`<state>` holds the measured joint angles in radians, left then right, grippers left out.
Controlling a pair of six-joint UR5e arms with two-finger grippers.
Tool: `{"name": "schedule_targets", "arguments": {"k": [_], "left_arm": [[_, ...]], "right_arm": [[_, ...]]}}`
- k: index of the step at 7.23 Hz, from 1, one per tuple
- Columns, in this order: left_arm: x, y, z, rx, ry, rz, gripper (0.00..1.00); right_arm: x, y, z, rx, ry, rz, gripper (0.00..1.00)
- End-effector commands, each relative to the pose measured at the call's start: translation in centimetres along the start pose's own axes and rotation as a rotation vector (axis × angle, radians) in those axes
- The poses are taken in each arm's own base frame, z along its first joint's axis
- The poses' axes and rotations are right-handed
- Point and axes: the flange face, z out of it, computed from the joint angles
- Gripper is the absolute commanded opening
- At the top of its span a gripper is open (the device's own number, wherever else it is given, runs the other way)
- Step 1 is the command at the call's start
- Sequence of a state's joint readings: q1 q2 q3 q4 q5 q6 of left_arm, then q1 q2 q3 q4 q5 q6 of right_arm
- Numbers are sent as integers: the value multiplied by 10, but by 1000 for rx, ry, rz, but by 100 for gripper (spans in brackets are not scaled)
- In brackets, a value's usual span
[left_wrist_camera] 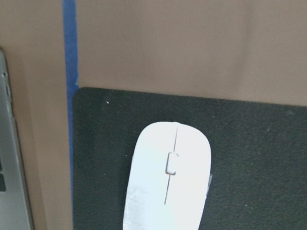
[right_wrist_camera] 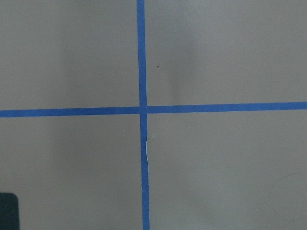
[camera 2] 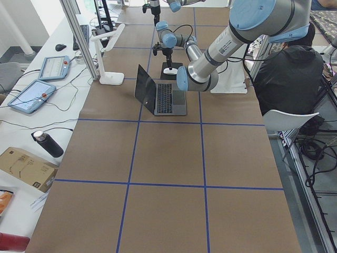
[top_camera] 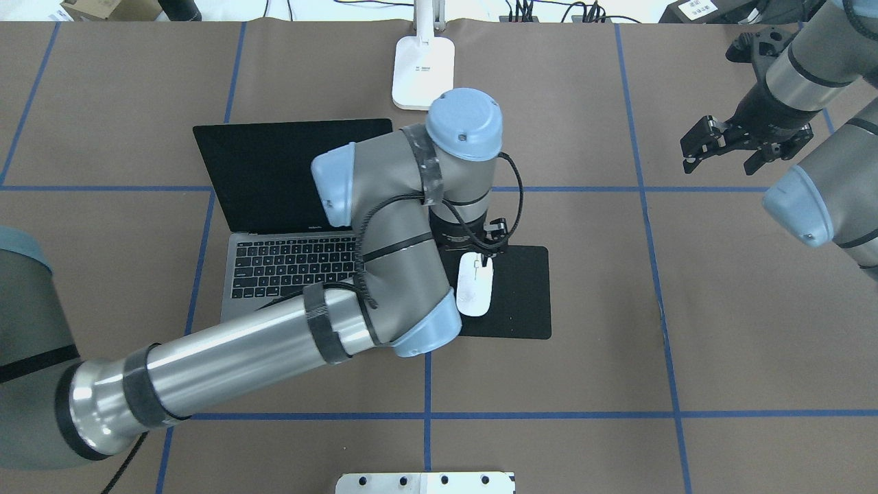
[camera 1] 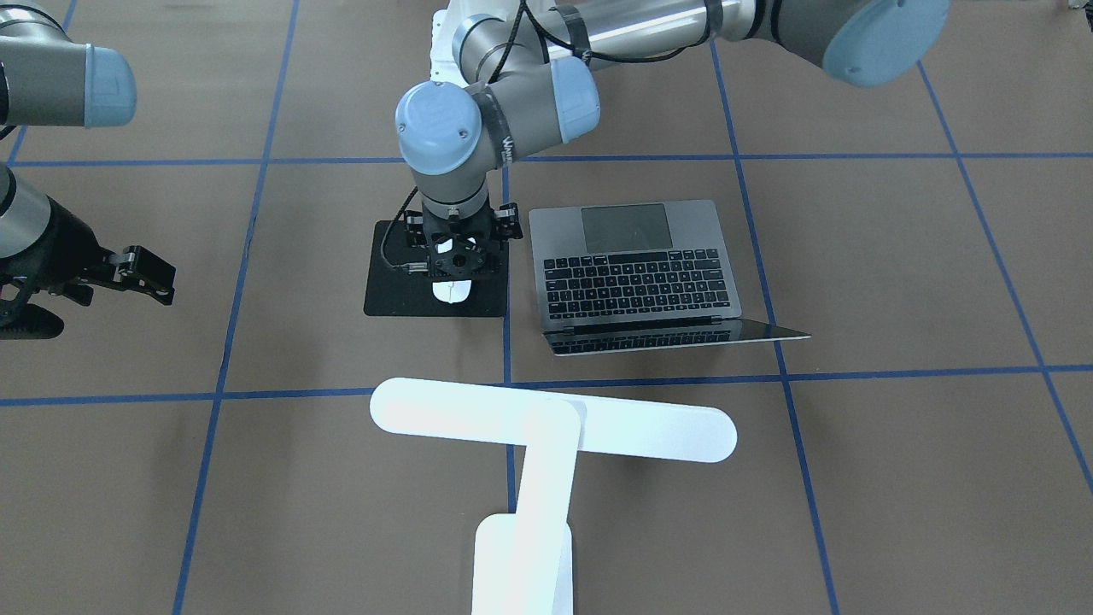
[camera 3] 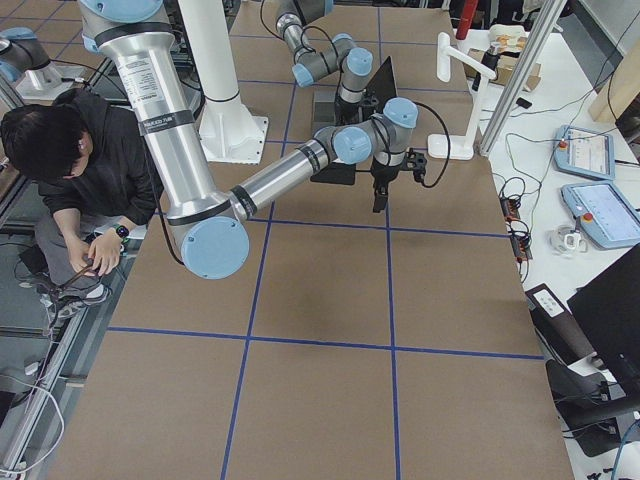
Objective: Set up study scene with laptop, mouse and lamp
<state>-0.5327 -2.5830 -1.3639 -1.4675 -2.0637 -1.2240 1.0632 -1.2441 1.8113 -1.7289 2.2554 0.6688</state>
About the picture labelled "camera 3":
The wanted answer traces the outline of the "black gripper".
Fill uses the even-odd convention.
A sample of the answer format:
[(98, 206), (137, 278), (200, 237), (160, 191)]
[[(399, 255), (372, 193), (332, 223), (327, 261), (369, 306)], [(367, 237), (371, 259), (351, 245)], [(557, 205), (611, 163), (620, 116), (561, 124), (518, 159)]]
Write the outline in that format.
[(374, 179), (374, 201), (372, 211), (383, 212), (388, 204), (388, 185), (394, 181), (400, 172), (399, 165), (383, 165), (373, 162), (370, 173)]

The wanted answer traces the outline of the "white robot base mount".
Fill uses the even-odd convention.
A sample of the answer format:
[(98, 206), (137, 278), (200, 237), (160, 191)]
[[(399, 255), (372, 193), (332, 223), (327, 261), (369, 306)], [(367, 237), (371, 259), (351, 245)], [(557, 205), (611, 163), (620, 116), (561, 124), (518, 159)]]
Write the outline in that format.
[(220, 1), (179, 3), (205, 97), (199, 135), (210, 162), (258, 164), (269, 120), (243, 103)]

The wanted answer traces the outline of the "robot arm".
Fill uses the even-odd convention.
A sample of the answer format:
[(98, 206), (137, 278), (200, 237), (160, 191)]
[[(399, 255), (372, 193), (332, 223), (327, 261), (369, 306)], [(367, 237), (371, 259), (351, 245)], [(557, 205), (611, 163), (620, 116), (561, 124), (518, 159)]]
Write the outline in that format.
[(307, 87), (339, 72), (337, 102), (355, 108), (365, 96), (373, 67), (372, 53), (359, 47), (346, 33), (330, 38), (324, 51), (313, 47), (307, 36), (313, 22), (331, 13), (333, 5), (333, 1), (280, 1), (275, 28), (293, 55), (292, 73), (297, 84)]
[(236, 272), (249, 253), (244, 221), (331, 162), (403, 159), (418, 110), (396, 97), (364, 122), (321, 129), (292, 153), (222, 191), (210, 163), (258, 162), (268, 128), (267, 119), (253, 115), (241, 100), (222, 4), (179, 5), (205, 99), (201, 117), (185, 99), (170, 55), (173, 29), (161, 2), (83, 1), (79, 8), (86, 47), (117, 67), (169, 197), (167, 219), (182, 261), (199, 277), (221, 279)]

